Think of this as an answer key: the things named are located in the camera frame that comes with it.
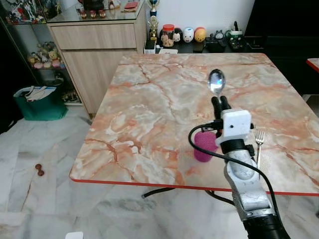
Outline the silver metal fork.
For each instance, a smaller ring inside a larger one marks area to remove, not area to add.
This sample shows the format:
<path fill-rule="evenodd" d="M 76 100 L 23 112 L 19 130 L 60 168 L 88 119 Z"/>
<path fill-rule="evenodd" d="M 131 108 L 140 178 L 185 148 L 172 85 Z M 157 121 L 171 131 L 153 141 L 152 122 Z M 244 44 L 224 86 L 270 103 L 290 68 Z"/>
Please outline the silver metal fork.
<path fill-rule="evenodd" d="M 255 132 L 255 142 L 257 144 L 257 158 L 255 160 L 257 168 L 260 168 L 260 159 L 262 155 L 262 146 L 265 142 L 265 132 L 264 130 L 257 129 Z"/>

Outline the gold trophy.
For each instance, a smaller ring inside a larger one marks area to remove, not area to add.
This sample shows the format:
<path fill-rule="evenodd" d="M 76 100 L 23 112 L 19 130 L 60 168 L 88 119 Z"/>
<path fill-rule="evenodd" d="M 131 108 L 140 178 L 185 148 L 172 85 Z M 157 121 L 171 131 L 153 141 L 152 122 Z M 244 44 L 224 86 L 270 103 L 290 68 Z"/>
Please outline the gold trophy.
<path fill-rule="evenodd" d="M 150 7 L 150 18 L 148 20 L 150 40 L 156 41 L 158 35 L 158 18 L 157 18 L 157 6 L 160 0 L 146 0 L 147 5 Z"/>

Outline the light wood cabinet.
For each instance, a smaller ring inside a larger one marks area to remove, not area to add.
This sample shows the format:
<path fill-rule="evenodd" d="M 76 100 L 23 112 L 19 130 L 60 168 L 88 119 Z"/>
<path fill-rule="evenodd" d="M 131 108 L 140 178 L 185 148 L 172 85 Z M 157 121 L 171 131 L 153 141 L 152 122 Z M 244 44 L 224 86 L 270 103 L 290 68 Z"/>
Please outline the light wood cabinet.
<path fill-rule="evenodd" d="M 105 18 L 81 18 L 75 0 L 47 24 L 71 81 L 87 113 L 95 115 L 125 55 L 142 54 L 147 40 L 149 6 L 134 13 L 105 11 Z"/>

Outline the glass display cabinet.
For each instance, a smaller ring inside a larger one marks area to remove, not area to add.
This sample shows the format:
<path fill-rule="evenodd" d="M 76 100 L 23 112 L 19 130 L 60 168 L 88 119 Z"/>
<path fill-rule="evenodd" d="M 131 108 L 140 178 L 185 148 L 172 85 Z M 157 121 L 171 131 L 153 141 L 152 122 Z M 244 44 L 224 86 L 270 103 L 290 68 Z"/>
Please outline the glass display cabinet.
<path fill-rule="evenodd" d="M 27 62 L 30 52 L 38 51 L 37 44 L 54 42 L 47 24 L 58 16 L 61 10 L 60 0 L 0 0 L 0 25 L 7 30 L 9 38 L 19 50 L 35 85 L 57 87 L 66 105 L 82 106 L 66 66 L 62 70 L 37 70 Z"/>

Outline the black television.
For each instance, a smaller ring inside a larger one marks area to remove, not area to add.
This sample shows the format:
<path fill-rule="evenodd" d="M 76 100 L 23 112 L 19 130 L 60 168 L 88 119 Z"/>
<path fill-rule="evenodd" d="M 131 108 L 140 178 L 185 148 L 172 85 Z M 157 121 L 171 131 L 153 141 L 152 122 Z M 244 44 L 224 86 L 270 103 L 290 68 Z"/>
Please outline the black television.
<path fill-rule="evenodd" d="M 254 0 L 246 36 L 317 38 L 319 25 L 313 18 L 314 0 Z"/>

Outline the red book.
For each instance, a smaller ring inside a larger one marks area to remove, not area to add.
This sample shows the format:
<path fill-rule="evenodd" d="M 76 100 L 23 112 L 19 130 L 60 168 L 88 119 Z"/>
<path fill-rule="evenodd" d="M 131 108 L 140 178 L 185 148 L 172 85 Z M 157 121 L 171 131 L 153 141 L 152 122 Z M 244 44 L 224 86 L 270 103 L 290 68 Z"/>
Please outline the red book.
<path fill-rule="evenodd" d="M 124 4 L 124 7 L 122 9 L 123 13 L 134 13 L 137 11 L 139 6 L 139 1 L 131 1 L 126 4 Z"/>

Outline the magenta pink cup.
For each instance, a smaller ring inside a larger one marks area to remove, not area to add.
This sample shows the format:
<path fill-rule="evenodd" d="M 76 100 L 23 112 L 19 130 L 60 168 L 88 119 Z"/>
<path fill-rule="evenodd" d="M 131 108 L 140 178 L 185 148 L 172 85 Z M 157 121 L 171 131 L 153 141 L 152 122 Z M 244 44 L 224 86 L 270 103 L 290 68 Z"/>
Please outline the magenta pink cup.
<path fill-rule="evenodd" d="M 194 144 L 209 152 L 216 152 L 218 149 L 216 139 L 216 134 L 213 131 L 199 130 L 194 135 Z M 194 150 L 194 158 L 200 162 L 209 162 L 212 159 L 212 155 L 196 149 Z"/>

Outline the silver metal spoon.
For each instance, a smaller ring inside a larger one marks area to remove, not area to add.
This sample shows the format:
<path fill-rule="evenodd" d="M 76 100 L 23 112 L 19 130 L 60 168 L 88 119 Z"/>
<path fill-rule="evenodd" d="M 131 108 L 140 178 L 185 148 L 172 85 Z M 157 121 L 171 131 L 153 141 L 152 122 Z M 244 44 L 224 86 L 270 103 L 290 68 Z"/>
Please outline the silver metal spoon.
<path fill-rule="evenodd" d="M 208 77 L 209 90 L 214 94 L 215 97 L 221 97 L 223 89 L 226 86 L 226 78 L 223 71 L 214 69 L 210 71 Z"/>

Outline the pastel plush toy pile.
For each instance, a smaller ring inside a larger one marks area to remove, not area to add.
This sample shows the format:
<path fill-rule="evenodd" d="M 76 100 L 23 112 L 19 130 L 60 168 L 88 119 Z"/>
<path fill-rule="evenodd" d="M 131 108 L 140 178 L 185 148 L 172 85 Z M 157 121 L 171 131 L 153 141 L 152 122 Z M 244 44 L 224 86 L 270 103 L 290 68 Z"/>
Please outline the pastel plush toy pile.
<path fill-rule="evenodd" d="M 60 52 L 53 41 L 48 41 L 44 44 L 37 44 L 36 46 L 38 51 L 30 52 L 30 55 L 27 57 L 27 62 L 32 68 L 37 70 L 62 70 L 65 68 Z"/>

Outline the orange egg figure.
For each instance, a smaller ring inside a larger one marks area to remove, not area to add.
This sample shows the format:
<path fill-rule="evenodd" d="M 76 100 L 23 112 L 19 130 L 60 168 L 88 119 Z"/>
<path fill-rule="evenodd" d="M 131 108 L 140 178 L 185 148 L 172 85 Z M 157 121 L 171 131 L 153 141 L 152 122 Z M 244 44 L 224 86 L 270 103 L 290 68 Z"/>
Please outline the orange egg figure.
<path fill-rule="evenodd" d="M 197 27 L 194 30 L 194 41 L 196 43 L 203 43 L 206 38 L 206 29 L 204 27 Z"/>

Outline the small grey figurine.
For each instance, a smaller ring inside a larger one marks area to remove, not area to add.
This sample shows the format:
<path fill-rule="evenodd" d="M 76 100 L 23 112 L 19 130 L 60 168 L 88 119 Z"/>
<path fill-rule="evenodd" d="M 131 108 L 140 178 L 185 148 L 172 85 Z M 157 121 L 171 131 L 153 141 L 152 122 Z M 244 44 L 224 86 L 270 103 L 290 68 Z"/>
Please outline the small grey figurine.
<path fill-rule="evenodd" d="M 209 34 L 208 37 L 205 38 L 205 41 L 212 42 L 212 41 L 221 41 L 225 38 L 225 34 L 222 30 L 217 30 L 215 33 Z"/>

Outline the white box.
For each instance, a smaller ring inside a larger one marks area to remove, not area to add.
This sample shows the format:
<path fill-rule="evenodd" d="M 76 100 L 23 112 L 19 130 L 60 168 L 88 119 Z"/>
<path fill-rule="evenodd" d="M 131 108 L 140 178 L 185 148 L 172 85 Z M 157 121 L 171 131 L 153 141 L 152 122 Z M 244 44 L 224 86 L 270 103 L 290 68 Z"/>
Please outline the white box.
<path fill-rule="evenodd" d="M 156 54 L 157 42 L 153 39 L 147 39 L 143 49 L 144 54 Z"/>

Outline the green storage bag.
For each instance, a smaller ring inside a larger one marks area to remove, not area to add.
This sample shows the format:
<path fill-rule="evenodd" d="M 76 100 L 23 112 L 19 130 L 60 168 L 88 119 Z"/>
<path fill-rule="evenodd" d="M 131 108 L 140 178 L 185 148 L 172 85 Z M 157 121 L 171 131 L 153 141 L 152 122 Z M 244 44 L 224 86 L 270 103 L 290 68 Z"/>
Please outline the green storage bag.
<path fill-rule="evenodd" d="M 24 87 L 13 95 L 25 120 L 51 121 L 66 116 L 68 111 L 57 87 Z"/>

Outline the red-lidded clear jar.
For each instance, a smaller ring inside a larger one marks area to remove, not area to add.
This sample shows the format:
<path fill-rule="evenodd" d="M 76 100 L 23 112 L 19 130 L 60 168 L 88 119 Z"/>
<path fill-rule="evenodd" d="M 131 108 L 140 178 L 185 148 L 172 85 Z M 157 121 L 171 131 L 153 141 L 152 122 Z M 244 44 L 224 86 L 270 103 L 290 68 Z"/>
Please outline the red-lidded clear jar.
<path fill-rule="evenodd" d="M 161 46 L 163 48 L 173 48 L 174 46 L 174 40 L 173 40 L 173 34 L 174 34 L 174 25 L 167 23 L 162 26 L 161 34 L 160 34 L 160 41 Z"/>

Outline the green white mug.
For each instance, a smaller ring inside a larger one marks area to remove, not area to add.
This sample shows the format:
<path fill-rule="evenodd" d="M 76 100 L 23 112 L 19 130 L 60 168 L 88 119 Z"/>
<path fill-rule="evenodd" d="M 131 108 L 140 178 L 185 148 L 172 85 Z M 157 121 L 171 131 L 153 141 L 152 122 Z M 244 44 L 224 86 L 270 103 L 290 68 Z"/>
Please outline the green white mug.
<path fill-rule="evenodd" d="M 238 23 L 235 21 L 233 23 L 233 29 L 229 32 L 229 42 L 236 46 L 242 45 L 242 37 L 242 30 L 239 29 Z"/>

